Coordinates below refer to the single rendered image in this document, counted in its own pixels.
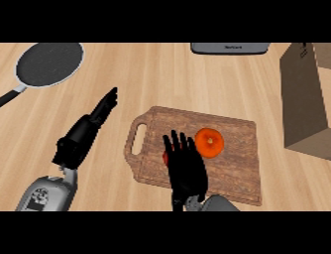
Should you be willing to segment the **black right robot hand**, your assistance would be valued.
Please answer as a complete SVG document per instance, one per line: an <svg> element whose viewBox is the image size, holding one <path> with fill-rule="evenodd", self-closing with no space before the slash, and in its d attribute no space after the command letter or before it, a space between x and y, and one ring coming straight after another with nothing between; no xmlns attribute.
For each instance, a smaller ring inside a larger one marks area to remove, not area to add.
<svg viewBox="0 0 331 254"><path fill-rule="evenodd" d="M172 205L173 210L182 212L189 197L195 196L198 202L206 200L209 190L207 169L194 139L183 132L172 131L172 136L164 135L163 140L173 190Z"/></svg>

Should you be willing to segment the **brown cardboard box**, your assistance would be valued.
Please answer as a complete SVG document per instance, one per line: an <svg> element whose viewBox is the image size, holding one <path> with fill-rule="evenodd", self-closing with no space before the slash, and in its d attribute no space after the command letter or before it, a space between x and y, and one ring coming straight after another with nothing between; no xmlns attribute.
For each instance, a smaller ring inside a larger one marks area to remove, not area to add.
<svg viewBox="0 0 331 254"><path fill-rule="evenodd" d="M331 161L331 43L293 43L279 72L284 147Z"/></svg>

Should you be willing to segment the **orange round fruit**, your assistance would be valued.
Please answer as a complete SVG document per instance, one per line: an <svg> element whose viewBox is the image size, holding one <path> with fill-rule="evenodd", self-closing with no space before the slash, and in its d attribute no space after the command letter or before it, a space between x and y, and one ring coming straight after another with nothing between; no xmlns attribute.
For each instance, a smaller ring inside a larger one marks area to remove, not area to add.
<svg viewBox="0 0 331 254"><path fill-rule="evenodd" d="M203 157L216 158L225 150L222 133L212 128L203 128L195 135L195 145Z"/></svg>

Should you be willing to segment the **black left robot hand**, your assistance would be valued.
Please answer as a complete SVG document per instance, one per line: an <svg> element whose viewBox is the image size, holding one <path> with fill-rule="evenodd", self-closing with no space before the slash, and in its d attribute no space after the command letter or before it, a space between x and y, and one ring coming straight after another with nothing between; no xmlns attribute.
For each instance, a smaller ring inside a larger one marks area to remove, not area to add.
<svg viewBox="0 0 331 254"><path fill-rule="evenodd" d="M101 99L90 114L74 124L68 134L58 141L54 163L62 168L76 170L86 158L101 126L117 105L117 88Z"/></svg>

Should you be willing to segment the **brown wooden cutting board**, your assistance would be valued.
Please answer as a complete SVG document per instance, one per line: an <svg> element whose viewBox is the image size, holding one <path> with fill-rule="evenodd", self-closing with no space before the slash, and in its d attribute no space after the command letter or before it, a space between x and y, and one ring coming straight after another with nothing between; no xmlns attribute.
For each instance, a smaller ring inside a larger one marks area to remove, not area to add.
<svg viewBox="0 0 331 254"><path fill-rule="evenodd" d="M133 178L144 184L170 188L169 169L163 162L163 136L172 131L195 137L203 128L216 129L225 140L220 155L206 159L209 195L262 205L256 124L253 121L161 106L139 115L130 125L124 159Z"/></svg>

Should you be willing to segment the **grey appliance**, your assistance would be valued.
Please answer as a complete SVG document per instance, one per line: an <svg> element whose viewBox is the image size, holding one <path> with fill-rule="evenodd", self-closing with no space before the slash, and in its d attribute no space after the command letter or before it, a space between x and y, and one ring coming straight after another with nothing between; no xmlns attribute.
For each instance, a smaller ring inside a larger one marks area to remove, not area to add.
<svg viewBox="0 0 331 254"><path fill-rule="evenodd" d="M192 43L191 49L200 55L260 55L269 43Z"/></svg>

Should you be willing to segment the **black frying pan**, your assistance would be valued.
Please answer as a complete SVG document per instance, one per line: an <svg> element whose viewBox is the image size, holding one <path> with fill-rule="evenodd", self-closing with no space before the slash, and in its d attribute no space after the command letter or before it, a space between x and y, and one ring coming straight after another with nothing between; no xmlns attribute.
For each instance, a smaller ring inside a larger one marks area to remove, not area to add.
<svg viewBox="0 0 331 254"><path fill-rule="evenodd" d="M23 53L15 76L20 84L0 96L0 107L27 88L51 87L62 83L77 72L83 63L82 43L37 43Z"/></svg>

